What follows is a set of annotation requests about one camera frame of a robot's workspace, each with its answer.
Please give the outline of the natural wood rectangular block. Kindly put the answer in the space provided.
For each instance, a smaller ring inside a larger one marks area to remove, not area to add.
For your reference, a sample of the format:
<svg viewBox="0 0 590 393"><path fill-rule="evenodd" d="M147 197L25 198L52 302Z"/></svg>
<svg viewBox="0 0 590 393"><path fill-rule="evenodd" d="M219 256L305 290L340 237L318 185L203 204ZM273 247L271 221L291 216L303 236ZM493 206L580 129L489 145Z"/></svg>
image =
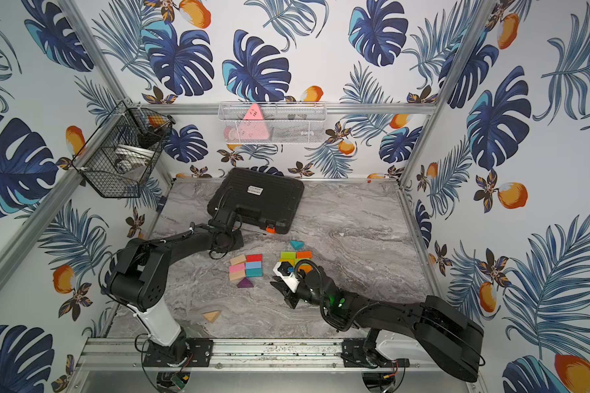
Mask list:
<svg viewBox="0 0 590 393"><path fill-rule="evenodd" d="M247 257L245 255L239 255L231 259L229 262L231 266L245 264L247 262Z"/></svg>

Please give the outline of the teal rectangular block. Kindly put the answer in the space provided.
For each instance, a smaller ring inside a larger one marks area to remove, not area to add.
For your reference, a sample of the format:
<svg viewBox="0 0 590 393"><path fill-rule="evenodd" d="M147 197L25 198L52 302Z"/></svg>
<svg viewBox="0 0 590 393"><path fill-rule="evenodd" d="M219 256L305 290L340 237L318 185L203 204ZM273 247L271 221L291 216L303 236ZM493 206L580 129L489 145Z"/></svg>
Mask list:
<svg viewBox="0 0 590 393"><path fill-rule="evenodd" d="M262 268L246 269L245 273L247 278L259 278L263 275L263 270Z"/></svg>

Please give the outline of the pink block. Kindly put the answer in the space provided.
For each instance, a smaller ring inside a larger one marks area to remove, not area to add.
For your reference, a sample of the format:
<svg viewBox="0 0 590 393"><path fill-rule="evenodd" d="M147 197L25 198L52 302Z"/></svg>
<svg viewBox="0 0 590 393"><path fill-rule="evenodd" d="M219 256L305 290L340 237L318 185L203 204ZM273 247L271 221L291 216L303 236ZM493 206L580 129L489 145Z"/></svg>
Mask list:
<svg viewBox="0 0 590 393"><path fill-rule="evenodd" d="M229 273L239 273L244 272L246 270L246 265L244 263L240 263L237 265L231 265L229 267Z"/></svg>

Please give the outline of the light blue block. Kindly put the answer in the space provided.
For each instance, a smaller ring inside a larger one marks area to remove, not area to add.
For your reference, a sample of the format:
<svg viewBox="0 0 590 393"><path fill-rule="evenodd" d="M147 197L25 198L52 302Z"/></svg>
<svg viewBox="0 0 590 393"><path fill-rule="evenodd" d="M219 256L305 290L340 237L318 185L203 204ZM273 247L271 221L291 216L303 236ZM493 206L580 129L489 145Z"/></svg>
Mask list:
<svg viewBox="0 0 590 393"><path fill-rule="evenodd" d="M247 262L245 264L246 270L260 270L262 268L262 262L261 261L256 261L256 262Z"/></svg>

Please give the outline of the purple block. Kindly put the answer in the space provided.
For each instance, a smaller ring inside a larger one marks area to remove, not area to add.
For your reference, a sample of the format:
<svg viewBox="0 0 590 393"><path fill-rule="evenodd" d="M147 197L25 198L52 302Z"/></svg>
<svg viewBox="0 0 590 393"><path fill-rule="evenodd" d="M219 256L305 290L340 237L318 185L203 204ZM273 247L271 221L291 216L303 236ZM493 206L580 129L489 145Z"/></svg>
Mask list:
<svg viewBox="0 0 590 393"><path fill-rule="evenodd" d="M253 288L254 284L249 278L243 278L238 284L237 288Z"/></svg>

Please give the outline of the red block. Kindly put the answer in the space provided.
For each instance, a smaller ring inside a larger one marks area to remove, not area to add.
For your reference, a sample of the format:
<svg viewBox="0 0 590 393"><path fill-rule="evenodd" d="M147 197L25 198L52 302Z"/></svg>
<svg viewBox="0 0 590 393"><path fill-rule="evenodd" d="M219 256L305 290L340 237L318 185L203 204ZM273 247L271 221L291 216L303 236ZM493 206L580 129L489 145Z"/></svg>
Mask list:
<svg viewBox="0 0 590 393"><path fill-rule="evenodd" d="M262 261L263 261L262 254L246 255L246 262L247 263L262 262Z"/></svg>

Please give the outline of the teal triangle block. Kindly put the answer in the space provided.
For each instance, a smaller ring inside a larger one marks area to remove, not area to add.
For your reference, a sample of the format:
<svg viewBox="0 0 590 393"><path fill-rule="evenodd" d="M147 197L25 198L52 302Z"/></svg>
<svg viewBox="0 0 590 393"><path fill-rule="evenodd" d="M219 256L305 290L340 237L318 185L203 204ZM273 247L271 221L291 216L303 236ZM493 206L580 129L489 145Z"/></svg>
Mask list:
<svg viewBox="0 0 590 393"><path fill-rule="evenodd" d="M295 240L291 240L289 242L289 244L293 248L293 250L295 250L295 251L302 250L305 247L305 243L304 242L295 241Z"/></svg>

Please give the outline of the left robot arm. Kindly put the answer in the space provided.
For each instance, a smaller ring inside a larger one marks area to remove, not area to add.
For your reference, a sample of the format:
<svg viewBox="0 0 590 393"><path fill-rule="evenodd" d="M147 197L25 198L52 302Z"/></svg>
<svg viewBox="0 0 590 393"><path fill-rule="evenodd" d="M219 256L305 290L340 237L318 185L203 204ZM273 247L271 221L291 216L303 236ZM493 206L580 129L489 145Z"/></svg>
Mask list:
<svg viewBox="0 0 590 393"><path fill-rule="evenodd" d="M242 217L221 208L206 224L160 239L134 239L116 255L104 281L111 298L132 310L149 333L149 347L177 364L187 352L186 334L163 300L170 267L192 255L207 252L213 260L244 245Z"/></svg>

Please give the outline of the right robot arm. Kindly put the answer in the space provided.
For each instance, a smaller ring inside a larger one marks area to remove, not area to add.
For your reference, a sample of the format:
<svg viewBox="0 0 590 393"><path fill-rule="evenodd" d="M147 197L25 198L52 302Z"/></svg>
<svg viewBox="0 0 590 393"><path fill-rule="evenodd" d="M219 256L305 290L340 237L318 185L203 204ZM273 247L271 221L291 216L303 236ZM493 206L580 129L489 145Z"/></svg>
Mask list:
<svg viewBox="0 0 590 393"><path fill-rule="evenodd" d="M271 285L291 308L303 301L317 306L321 318L338 332L369 330L363 352L369 365L378 367L401 355L391 355L386 333L416 340L442 371L466 383L479 379L483 329L437 296L417 303L376 301L338 288L323 268L304 269L283 262L273 268Z"/></svg>

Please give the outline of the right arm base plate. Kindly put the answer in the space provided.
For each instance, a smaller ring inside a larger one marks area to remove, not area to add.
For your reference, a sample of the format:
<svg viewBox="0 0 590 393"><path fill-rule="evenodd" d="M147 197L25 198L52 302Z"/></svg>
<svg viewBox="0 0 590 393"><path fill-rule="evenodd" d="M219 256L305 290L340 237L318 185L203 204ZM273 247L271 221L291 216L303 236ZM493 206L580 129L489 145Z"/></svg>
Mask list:
<svg viewBox="0 0 590 393"><path fill-rule="evenodd" d="M375 349L375 343L365 338L349 338L342 342L339 353L345 368L394 368L395 366L409 366L407 359L398 359L398 362L384 357Z"/></svg>

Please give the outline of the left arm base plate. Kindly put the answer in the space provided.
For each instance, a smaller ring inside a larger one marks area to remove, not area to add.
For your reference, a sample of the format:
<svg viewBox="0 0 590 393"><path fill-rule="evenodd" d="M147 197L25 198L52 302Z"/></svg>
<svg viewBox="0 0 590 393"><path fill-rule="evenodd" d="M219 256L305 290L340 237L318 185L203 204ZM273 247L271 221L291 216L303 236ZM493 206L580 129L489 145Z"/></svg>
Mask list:
<svg viewBox="0 0 590 393"><path fill-rule="evenodd" d="M207 368L211 362L213 340L186 338L185 343L177 340L172 346L161 346L147 341L143 365L149 368Z"/></svg>

